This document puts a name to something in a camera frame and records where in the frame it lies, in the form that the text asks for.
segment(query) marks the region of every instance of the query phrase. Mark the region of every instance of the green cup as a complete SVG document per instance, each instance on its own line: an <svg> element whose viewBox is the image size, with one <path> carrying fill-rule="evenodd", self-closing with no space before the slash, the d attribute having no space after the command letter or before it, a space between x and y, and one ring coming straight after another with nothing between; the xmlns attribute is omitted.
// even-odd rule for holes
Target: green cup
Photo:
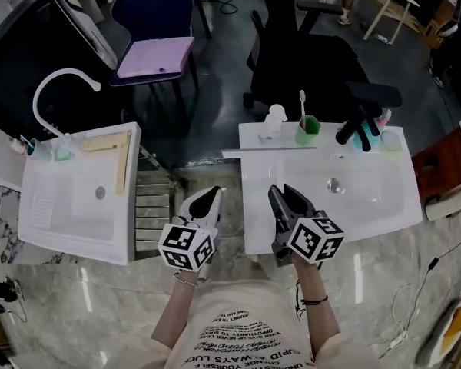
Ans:
<svg viewBox="0 0 461 369"><path fill-rule="evenodd" d="M312 115L305 116L306 131L302 128L301 121L297 125L295 133L295 142L299 145L307 145L311 140L320 133L321 123Z"/></svg>

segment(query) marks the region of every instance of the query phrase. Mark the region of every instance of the office chair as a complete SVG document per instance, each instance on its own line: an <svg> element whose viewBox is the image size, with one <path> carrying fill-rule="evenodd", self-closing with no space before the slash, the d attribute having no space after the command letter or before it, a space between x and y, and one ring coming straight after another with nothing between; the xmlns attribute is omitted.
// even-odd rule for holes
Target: office chair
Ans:
<svg viewBox="0 0 461 369"><path fill-rule="evenodd" d="M267 24L257 12L251 14L258 41L247 60L253 79L244 107L252 107L254 101L281 104L290 120L298 120L299 92L304 90L306 113L319 121L361 122L364 115L379 117L382 106L401 105L396 88L369 83L357 55L342 38L309 34L321 14L341 15L340 7L298 2L306 16L297 29L295 0L264 1Z"/></svg>

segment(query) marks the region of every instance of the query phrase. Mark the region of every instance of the table leg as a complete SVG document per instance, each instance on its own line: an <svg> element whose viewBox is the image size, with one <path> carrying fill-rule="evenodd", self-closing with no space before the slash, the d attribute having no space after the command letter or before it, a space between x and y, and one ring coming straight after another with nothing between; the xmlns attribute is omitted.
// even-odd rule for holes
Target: table leg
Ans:
<svg viewBox="0 0 461 369"><path fill-rule="evenodd" d="M78 0L78 2L81 4L85 13L91 17L94 23L104 21L104 16L102 15L101 9L95 0Z"/></svg>
<svg viewBox="0 0 461 369"><path fill-rule="evenodd" d="M369 27L369 30L367 30L367 33L364 35L364 37L363 37L364 41L366 41L370 37L373 30L376 28L377 24L379 23L380 19L382 18L384 12L387 10L387 6L390 3L391 3L391 0L386 0L383 7L380 9L379 13L377 14L377 17L374 19L374 22L372 22L372 25Z"/></svg>
<svg viewBox="0 0 461 369"><path fill-rule="evenodd" d="M400 23L398 24L398 27L396 31L394 32L393 38L391 38L390 44L394 44L394 40L396 40L396 37L398 36L398 33L401 30L401 26L403 26L403 22L405 21L406 17L408 16L408 10L410 9L410 2L406 3L405 7L405 12L403 13L403 16L401 17Z"/></svg>

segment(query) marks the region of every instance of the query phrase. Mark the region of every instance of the cardboard box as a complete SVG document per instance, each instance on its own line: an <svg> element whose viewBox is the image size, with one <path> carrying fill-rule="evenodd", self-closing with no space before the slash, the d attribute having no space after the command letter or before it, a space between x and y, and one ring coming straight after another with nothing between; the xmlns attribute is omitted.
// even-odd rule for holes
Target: cardboard box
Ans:
<svg viewBox="0 0 461 369"><path fill-rule="evenodd" d="M456 7L451 4L449 0L443 0L434 14L433 20L441 25L444 25L453 18L455 12Z"/></svg>
<svg viewBox="0 0 461 369"><path fill-rule="evenodd" d="M438 49L442 43L442 39L437 35L440 29L440 24L436 21L430 21L429 25L423 30L423 37L431 49Z"/></svg>

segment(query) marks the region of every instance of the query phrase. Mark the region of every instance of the toothbrush cup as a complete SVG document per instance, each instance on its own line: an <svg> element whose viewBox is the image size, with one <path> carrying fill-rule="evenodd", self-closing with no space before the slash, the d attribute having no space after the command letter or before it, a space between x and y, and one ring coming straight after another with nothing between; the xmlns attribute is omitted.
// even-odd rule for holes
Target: toothbrush cup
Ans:
<svg viewBox="0 0 461 369"><path fill-rule="evenodd" d="M38 161L50 161L51 160L51 149L36 138L31 140L31 144L28 145L28 156Z"/></svg>
<svg viewBox="0 0 461 369"><path fill-rule="evenodd" d="M306 130L304 131L302 128L302 121L299 121L295 133L295 142L303 146L309 144L320 133L321 129L321 123L314 116L306 115L304 117L306 119Z"/></svg>

